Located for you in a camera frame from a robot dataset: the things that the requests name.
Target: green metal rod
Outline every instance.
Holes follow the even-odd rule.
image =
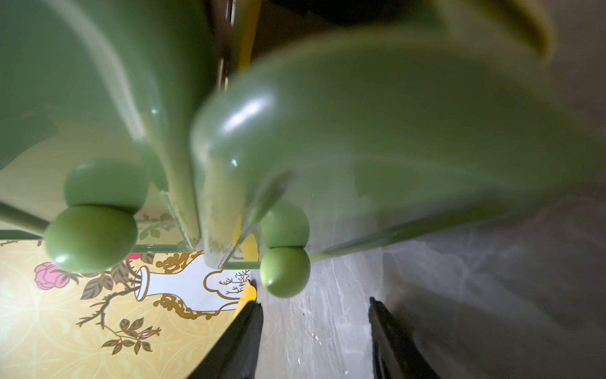
[[[35,241],[41,240],[39,235],[24,232],[22,230],[0,230],[0,240],[2,241]]]
[[[192,253],[191,250],[183,245],[135,245],[133,253],[150,253],[150,254],[163,254],[163,253]]]
[[[48,221],[4,203],[0,203],[0,221],[39,236],[44,236],[44,230],[48,226]]]
[[[377,247],[410,240],[425,234],[438,232],[440,230],[448,229],[449,227],[490,220],[503,216],[511,211],[510,207],[505,207],[499,201],[484,201],[467,208],[410,221],[382,232],[367,235],[331,247],[318,253],[311,253],[310,259],[312,262],[317,262],[363,250],[375,249]]]
[[[258,270],[261,262],[227,262],[223,265],[224,270]]]

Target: white vase illustration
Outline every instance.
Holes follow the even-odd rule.
[[[202,256],[178,273],[152,273],[147,266],[143,266],[137,275],[141,276],[141,288],[135,291],[138,301],[169,293],[198,312],[236,309],[241,296],[240,288],[248,279],[248,272],[211,269],[206,266]]]

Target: brown leaves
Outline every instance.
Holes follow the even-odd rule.
[[[143,326],[143,317],[138,318],[135,322],[130,326],[129,329],[137,330]]]
[[[116,346],[119,343],[120,343],[120,340],[109,340],[109,341],[105,342],[103,345],[101,345],[101,347]]]
[[[120,321],[120,329],[122,330],[128,330],[128,327],[130,325],[130,321],[123,318],[122,321]]]
[[[106,274],[101,274],[100,277],[90,280],[82,291],[80,300],[87,300],[97,297],[103,288],[111,290],[113,288],[112,278]]]
[[[141,254],[141,260],[147,264],[153,264],[154,254],[143,253]]]
[[[112,267],[111,274],[114,283],[124,283],[125,278],[128,278],[128,269],[126,264],[122,261]]]
[[[76,273],[68,273],[68,276],[71,280],[75,281],[76,284],[80,284],[80,281],[78,280],[78,278],[82,278],[82,275],[78,275]]]
[[[130,338],[114,332],[114,334],[117,335],[120,339],[106,341],[101,347],[113,346],[114,349],[113,349],[112,355],[117,354],[120,351],[122,351],[123,346],[124,347],[134,346],[136,355],[139,355],[139,351],[141,350],[142,347],[143,347],[143,350],[152,352],[151,344],[149,342],[141,341],[141,340],[143,340],[147,337],[150,337],[151,335],[159,335],[160,329],[158,328],[158,330],[152,330],[153,326],[150,326],[147,329],[145,329],[144,332],[147,332],[148,334],[151,333],[151,334],[146,335],[145,337],[141,337],[136,332],[136,330],[143,326],[143,322],[144,322],[143,319],[144,318],[141,317],[131,323],[128,319],[123,318],[122,321],[120,321],[120,330],[123,333],[127,334]]]
[[[163,213],[160,218],[150,218],[148,215],[143,215],[142,220],[137,220],[137,224],[143,224],[144,226],[140,227],[141,233],[139,234],[139,240],[144,240],[148,236],[152,236],[153,238],[160,238],[160,230],[158,228],[162,228],[166,231],[175,227],[175,219],[170,215],[170,213]]]

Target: green glossy surface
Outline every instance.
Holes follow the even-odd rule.
[[[305,247],[309,222],[305,213],[286,201],[278,201],[261,220],[263,243],[267,247]]]
[[[510,208],[500,201],[478,201],[474,205],[409,221],[378,233],[365,235],[322,251],[313,252],[311,260],[317,262],[359,251],[368,251],[377,247],[411,240],[449,227],[501,217],[506,215],[508,211],[510,211]]]
[[[143,244],[138,244],[135,245],[135,248],[133,249],[133,253],[151,253],[151,254],[157,254],[157,253],[191,253],[194,250],[188,249],[186,246],[184,246],[183,244],[177,244],[177,245],[160,245],[160,244],[152,244],[152,245],[143,245]]]
[[[99,205],[135,214],[145,203],[149,183],[142,169],[108,159],[76,166],[65,180],[68,206]]]
[[[224,270],[258,270],[261,262],[230,261],[223,265]]]
[[[490,17],[492,23],[518,41],[530,46],[539,56],[551,53],[553,31],[541,5],[529,1],[465,0]]]
[[[301,247],[274,247],[261,259],[261,282],[270,294],[288,298],[300,293],[311,272],[309,256]]]
[[[330,251],[478,201],[524,209],[603,167],[606,149],[555,99],[534,50],[481,9],[434,3],[441,28],[300,42],[204,104],[191,149],[209,266],[237,248],[238,220],[251,232],[280,197],[309,220],[306,250]]]
[[[3,203],[0,203],[0,220],[3,224],[39,236],[44,235],[44,230],[48,226],[48,221]]]
[[[23,232],[21,230],[0,230],[0,240],[41,240],[39,235]]]
[[[61,212],[46,230],[46,250],[61,269],[100,272],[123,260],[135,246],[137,225],[122,210],[76,206]]]
[[[216,67],[204,9],[10,1],[0,48],[0,201],[44,221],[84,203],[141,208],[137,220],[167,213],[176,226],[142,242],[193,249],[188,131]]]

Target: gold ornate pattern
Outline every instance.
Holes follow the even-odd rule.
[[[214,312],[199,312],[197,310],[191,310],[191,308],[186,307],[179,297],[171,295],[170,293],[165,293],[162,295],[162,298],[160,298],[160,300],[156,300],[153,302],[153,306],[157,307],[158,305],[160,305],[163,308],[166,308],[168,311],[174,309],[180,317],[189,320],[195,320],[200,316],[205,316],[206,320],[210,320],[213,316],[219,315],[219,313],[221,313],[221,309],[237,303],[237,301],[227,303],[221,308],[219,308],[219,310],[216,310]]]
[[[174,254],[172,257],[166,258],[164,261],[156,262],[156,267],[161,267],[164,269],[164,273],[176,273],[183,271],[187,267],[191,261],[193,261],[196,257],[203,254],[203,251],[198,251],[193,253],[190,257],[191,253],[181,253]]]

